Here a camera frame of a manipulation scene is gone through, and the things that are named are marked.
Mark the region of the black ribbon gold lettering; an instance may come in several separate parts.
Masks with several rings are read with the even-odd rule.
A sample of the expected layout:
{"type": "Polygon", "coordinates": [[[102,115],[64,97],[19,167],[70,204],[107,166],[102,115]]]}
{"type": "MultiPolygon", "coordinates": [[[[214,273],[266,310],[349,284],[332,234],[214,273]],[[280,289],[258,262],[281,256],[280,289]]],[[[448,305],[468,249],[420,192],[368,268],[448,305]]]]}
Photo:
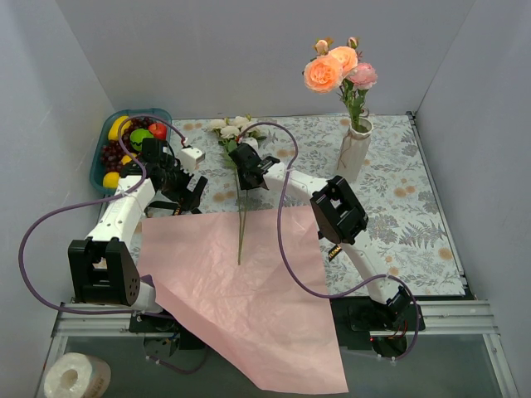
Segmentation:
{"type": "MultiPolygon", "coordinates": [[[[183,212],[183,209],[179,203],[171,201],[152,201],[144,208],[145,216],[150,218],[150,212],[153,209],[170,211],[172,216],[179,216],[183,212]]],[[[341,251],[342,249],[338,245],[335,245],[328,252],[328,260],[332,261],[341,251]]]]}

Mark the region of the white rose flower stem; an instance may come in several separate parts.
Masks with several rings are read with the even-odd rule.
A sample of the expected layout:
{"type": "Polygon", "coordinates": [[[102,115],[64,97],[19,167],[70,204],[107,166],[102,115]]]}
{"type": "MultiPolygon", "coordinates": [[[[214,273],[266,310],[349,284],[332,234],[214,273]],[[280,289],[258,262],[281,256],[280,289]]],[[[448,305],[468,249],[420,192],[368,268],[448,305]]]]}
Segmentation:
{"type": "Polygon", "coordinates": [[[238,206],[238,250],[237,250],[237,264],[241,264],[241,254],[243,249],[243,240],[246,228],[246,213],[247,213],[247,199],[246,194],[241,198],[241,187],[239,183],[238,171],[236,164],[229,156],[229,153],[236,149],[237,140],[241,131],[251,121],[250,116],[236,116],[234,119],[212,119],[208,123],[208,130],[217,136],[217,141],[223,148],[223,157],[225,164],[233,171],[236,183],[236,204],[238,206]]]}

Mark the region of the orange rose flower stem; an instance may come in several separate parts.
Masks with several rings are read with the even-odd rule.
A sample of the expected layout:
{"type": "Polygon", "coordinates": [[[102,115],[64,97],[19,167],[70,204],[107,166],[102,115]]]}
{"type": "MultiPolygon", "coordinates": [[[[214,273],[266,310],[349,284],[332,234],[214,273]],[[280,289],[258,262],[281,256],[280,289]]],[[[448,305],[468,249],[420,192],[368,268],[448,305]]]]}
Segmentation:
{"type": "Polygon", "coordinates": [[[331,38],[318,39],[314,44],[316,56],[304,67],[305,86],[318,94],[339,90],[347,108],[351,125],[358,124],[362,113],[362,96],[357,93],[353,77],[358,68],[358,38],[350,37],[345,46],[332,47],[331,38]]]}

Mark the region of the purple pink wrapping paper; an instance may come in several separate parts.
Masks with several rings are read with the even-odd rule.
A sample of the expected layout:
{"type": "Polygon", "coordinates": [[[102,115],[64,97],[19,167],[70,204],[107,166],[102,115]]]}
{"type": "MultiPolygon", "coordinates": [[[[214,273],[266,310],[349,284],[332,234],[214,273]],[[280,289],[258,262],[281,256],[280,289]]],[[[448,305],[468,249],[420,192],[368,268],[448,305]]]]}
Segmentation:
{"type": "Polygon", "coordinates": [[[312,211],[246,217],[237,264],[238,215],[220,212],[143,221],[138,268],[157,303],[258,388],[300,394],[348,389],[312,211]]]}

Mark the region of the pink rose flower stem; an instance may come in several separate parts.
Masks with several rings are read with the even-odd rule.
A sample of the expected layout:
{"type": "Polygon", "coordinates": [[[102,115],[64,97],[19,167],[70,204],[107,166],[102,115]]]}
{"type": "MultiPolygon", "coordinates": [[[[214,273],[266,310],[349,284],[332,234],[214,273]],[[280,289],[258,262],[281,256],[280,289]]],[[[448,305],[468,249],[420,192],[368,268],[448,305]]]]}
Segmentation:
{"type": "Polygon", "coordinates": [[[358,50],[359,39],[351,36],[347,40],[343,60],[342,101],[345,105],[352,128],[359,133],[367,133],[369,127],[363,124],[368,91],[378,82],[375,68],[367,62],[361,62],[362,52],[358,50]]]}

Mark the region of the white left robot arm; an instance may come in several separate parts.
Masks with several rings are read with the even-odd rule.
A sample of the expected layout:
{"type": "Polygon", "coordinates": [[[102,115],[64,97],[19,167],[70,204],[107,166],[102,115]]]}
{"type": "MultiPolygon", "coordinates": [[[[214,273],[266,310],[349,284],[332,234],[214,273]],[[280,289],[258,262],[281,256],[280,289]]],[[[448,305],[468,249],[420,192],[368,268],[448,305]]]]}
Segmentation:
{"type": "Polygon", "coordinates": [[[167,171],[155,167],[145,179],[141,172],[119,179],[115,195],[95,228],[85,239],[73,240],[69,245],[77,301],[148,313],[149,323],[160,332],[175,325],[175,309],[156,303],[155,288],[141,279],[129,247],[140,219],[150,207],[198,210],[207,179],[199,177],[190,190],[191,179],[179,167],[167,171]]]}

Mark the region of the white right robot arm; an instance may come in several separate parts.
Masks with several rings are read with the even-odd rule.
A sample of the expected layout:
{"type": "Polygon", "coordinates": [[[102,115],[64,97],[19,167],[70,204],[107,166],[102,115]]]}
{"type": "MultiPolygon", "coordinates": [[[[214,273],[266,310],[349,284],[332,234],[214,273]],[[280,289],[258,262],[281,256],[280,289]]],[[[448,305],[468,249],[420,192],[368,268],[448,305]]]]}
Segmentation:
{"type": "Polygon", "coordinates": [[[247,143],[237,144],[228,156],[236,164],[243,189],[280,192],[279,208],[286,195],[309,204],[319,233],[342,249],[362,277],[377,323],[389,330],[403,323],[412,294],[397,277],[386,273],[367,233],[368,215],[343,177],[326,180],[295,171],[277,158],[260,158],[247,143]]]}

